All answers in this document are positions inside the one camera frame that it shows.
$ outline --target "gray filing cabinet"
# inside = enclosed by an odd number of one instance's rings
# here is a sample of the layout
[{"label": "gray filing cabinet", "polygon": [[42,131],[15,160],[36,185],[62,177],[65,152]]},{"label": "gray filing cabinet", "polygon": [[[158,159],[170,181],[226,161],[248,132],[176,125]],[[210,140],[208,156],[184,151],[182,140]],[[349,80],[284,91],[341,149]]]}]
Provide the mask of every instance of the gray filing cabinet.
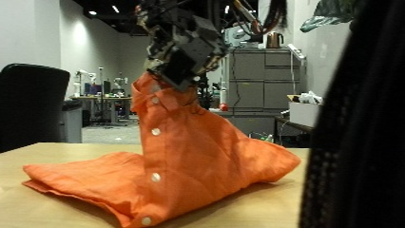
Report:
[{"label": "gray filing cabinet", "polygon": [[269,112],[289,109],[288,95],[301,94],[301,62],[285,48],[265,50],[265,103]]},{"label": "gray filing cabinet", "polygon": [[225,58],[228,113],[220,115],[248,135],[273,132],[273,116],[301,93],[305,67],[286,48],[232,48]]}]

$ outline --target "black office chair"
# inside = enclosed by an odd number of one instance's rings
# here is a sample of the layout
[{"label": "black office chair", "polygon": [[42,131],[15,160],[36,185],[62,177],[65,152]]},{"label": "black office chair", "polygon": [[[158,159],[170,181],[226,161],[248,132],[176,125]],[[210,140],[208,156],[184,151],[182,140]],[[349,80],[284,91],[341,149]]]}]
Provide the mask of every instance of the black office chair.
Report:
[{"label": "black office chair", "polygon": [[48,66],[9,64],[0,72],[0,153],[61,141],[60,117],[69,73]]}]

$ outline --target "ceiling light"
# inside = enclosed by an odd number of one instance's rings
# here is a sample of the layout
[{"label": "ceiling light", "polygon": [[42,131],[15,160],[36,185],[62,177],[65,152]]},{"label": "ceiling light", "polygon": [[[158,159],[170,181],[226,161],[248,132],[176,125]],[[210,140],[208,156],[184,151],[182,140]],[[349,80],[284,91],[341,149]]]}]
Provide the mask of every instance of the ceiling light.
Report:
[{"label": "ceiling light", "polygon": [[117,10],[116,6],[113,6],[113,10],[114,10],[116,13],[118,13],[118,10]]}]

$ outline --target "white button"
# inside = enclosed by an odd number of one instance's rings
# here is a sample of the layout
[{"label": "white button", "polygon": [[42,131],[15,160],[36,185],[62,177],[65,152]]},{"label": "white button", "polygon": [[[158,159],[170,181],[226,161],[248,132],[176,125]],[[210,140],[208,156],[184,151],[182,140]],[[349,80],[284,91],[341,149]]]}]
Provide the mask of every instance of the white button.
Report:
[{"label": "white button", "polygon": [[153,97],[153,98],[152,98],[152,103],[153,103],[153,104],[157,104],[158,102],[160,102],[160,99],[158,99],[157,97]]},{"label": "white button", "polygon": [[153,128],[152,129],[152,134],[156,136],[156,135],[160,135],[161,134],[161,130],[160,128]]},{"label": "white button", "polygon": [[141,219],[141,225],[150,225],[152,224],[152,219],[150,217],[145,217]]},{"label": "white button", "polygon": [[153,182],[161,181],[161,175],[160,175],[158,173],[153,173],[153,174],[152,174],[152,181],[153,181]]}]

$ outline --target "desk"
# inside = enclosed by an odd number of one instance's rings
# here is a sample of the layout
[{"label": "desk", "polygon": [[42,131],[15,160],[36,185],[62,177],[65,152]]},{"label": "desk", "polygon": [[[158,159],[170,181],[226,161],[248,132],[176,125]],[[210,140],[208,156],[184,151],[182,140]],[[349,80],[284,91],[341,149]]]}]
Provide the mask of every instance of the desk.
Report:
[{"label": "desk", "polygon": [[[113,214],[101,208],[21,185],[28,179],[24,164],[82,161],[114,151],[141,153],[141,145],[41,142],[0,154],[0,227],[117,228]],[[290,152],[302,162],[276,183],[253,184],[156,227],[296,228],[309,150],[292,148]]]},{"label": "desk", "polygon": [[[94,102],[101,100],[101,97],[69,97],[72,100],[81,100],[81,101],[89,101],[89,117],[92,120],[96,120],[94,115]],[[125,120],[129,120],[129,112],[130,112],[130,97],[108,97],[102,98],[102,101],[110,102],[112,109],[110,109],[110,117],[112,117],[112,124],[117,124],[117,110],[114,108],[114,102],[124,102],[125,107]]]}]

